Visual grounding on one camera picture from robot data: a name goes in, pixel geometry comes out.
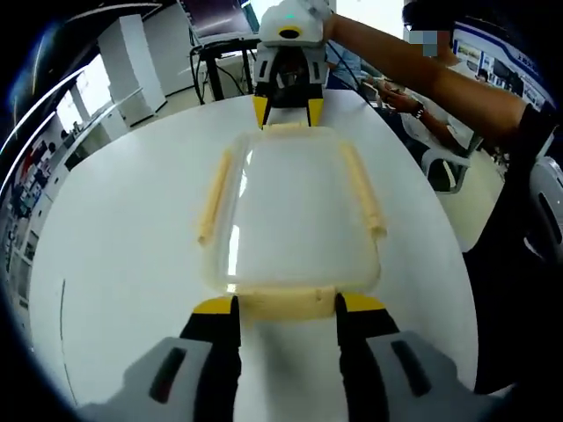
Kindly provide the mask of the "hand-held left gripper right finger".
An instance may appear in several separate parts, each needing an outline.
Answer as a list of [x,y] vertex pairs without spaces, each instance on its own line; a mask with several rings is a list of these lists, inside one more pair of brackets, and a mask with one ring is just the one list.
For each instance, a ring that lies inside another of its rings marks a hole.
[[446,354],[402,331],[376,298],[334,300],[340,373],[351,421],[486,421],[498,397],[463,385]]

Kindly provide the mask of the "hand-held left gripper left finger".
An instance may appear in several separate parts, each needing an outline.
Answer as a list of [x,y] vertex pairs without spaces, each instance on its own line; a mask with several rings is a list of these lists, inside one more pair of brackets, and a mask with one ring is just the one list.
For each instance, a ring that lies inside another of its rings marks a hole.
[[81,408],[83,421],[232,421],[241,330],[236,296],[194,308],[178,337],[160,340],[124,373],[121,389]]

